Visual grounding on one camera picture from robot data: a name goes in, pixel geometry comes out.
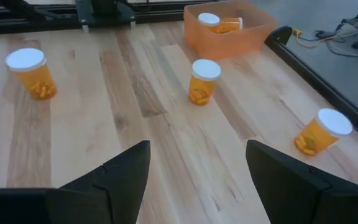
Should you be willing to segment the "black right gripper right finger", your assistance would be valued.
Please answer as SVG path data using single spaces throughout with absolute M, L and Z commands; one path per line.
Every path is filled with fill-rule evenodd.
M 358 185 L 250 140 L 246 160 L 271 223 L 358 224 Z

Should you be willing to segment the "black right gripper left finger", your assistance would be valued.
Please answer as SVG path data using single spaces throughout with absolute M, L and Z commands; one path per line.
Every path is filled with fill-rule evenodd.
M 143 140 L 91 172 L 49 190 L 51 223 L 135 223 L 147 185 L 150 141 Z

